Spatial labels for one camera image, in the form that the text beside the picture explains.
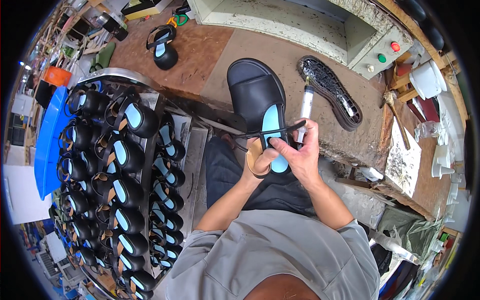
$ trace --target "red button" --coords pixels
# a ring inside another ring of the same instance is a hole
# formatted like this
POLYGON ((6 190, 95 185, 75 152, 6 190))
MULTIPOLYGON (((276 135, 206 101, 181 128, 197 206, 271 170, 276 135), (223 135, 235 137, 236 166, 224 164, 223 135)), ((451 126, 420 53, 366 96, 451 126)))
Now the red button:
POLYGON ((390 46, 392 47, 392 50, 394 52, 399 52, 400 51, 400 45, 397 42, 392 42, 390 44, 390 46))

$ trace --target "finger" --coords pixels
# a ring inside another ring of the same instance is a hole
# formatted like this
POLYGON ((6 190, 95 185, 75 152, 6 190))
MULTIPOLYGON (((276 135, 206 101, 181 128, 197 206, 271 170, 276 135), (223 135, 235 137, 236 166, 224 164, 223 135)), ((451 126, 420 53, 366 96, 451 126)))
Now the finger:
POLYGON ((270 139, 270 144, 286 159, 292 159, 298 151, 290 147, 284 140, 277 137, 270 139))
POLYGON ((298 124, 305 120, 305 128, 308 131, 308 135, 303 137, 303 144, 307 145, 310 143, 318 143, 318 124, 315 121, 312 121, 307 118, 301 118, 300 120, 295 121, 295 124, 298 124))
POLYGON ((247 140, 247 146, 245 148, 250 148, 250 146, 253 144, 253 142, 255 142, 256 140, 258 139, 258 137, 252 137, 250 139, 247 140))
POLYGON ((258 174, 261 174, 268 169, 268 165, 278 157, 278 152, 275 149, 267 148, 255 161, 253 168, 258 174))
POLYGON ((293 135, 293 140, 296 141, 299 136, 299 131, 298 130, 292 131, 292 135, 293 135))

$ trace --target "orange container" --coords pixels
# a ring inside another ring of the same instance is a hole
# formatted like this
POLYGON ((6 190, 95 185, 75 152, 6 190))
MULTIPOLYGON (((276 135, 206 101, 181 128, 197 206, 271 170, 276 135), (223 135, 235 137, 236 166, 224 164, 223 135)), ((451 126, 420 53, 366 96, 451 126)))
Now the orange container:
POLYGON ((67 86, 71 76, 72 73, 64 69, 49 66, 42 80, 56 86, 67 86))

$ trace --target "wooden handle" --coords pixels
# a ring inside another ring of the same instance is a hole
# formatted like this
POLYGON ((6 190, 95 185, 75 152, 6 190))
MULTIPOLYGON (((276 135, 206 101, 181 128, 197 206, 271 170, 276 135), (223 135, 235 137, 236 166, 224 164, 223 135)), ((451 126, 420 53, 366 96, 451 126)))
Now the wooden handle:
POLYGON ((403 138, 403 143, 405 144, 405 148, 407 150, 410 150, 410 142, 408 141, 408 136, 407 136, 407 132, 405 131, 405 127, 403 127, 402 121, 400 121, 400 118, 396 113, 395 107, 391 105, 390 108, 392 109, 393 115, 396 118, 396 122, 398 123, 398 127, 400 128, 400 133, 402 133, 402 138, 403 138))

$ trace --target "blue plastic crate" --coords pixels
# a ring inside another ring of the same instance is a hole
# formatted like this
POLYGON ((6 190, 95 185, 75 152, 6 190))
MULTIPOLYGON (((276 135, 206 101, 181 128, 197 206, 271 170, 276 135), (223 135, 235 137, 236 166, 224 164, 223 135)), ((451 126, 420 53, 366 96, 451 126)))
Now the blue plastic crate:
POLYGON ((60 152, 58 139, 70 119, 76 117, 75 115, 68 117, 65 114, 64 106, 67 97, 68 90, 65 86, 60 86, 55 90, 38 134, 34 173, 36 187, 42 200, 60 187, 60 181, 57 178, 57 162, 60 152))

